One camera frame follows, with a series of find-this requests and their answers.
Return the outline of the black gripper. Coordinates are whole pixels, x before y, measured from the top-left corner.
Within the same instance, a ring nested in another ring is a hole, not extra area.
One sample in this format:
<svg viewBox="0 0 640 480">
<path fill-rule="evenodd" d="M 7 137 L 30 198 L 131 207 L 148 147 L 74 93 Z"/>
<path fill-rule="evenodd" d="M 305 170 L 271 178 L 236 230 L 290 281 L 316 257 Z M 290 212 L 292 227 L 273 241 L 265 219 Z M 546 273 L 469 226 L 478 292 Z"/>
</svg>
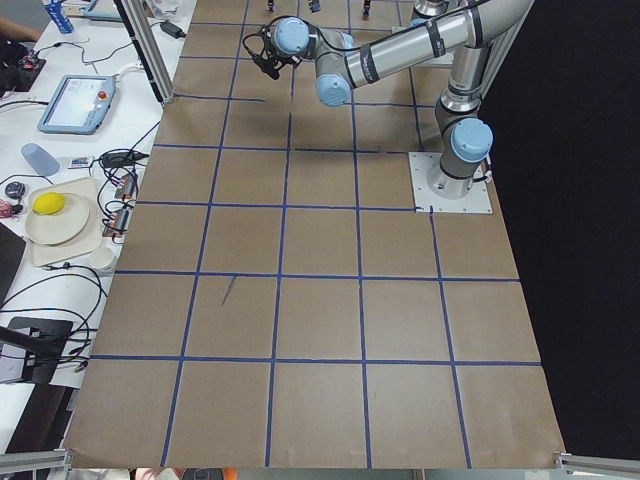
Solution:
<svg viewBox="0 0 640 480">
<path fill-rule="evenodd" d="M 279 67 L 281 67 L 281 62 L 280 62 L 280 58 L 279 55 L 277 53 L 277 50 L 275 48 L 275 46 L 273 45 L 272 41 L 271 41 L 271 33 L 268 27 L 262 27 L 258 33 L 257 36 L 260 37 L 260 39 L 262 40 L 263 46 L 262 49 L 260 50 L 259 53 L 254 52 L 253 54 L 261 54 L 263 56 L 265 55 L 273 55 L 273 56 L 277 56 L 278 60 L 279 60 Z"/>
</svg>

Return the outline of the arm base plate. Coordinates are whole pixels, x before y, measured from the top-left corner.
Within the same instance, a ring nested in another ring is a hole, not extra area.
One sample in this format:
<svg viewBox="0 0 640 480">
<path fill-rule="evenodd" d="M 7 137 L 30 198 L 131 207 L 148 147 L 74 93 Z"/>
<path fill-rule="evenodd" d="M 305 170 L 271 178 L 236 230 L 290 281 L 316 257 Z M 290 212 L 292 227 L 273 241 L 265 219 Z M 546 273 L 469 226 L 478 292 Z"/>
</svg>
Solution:
<svg viewBox="0 0 640 480">
<path fill-rule="evenodd" d="M 447 176 L 440 152 L 408 154 L 414 209 L 423 213 L 491 214 L 492 207 L 482 167 L 467 179 Z"/>
</svg>

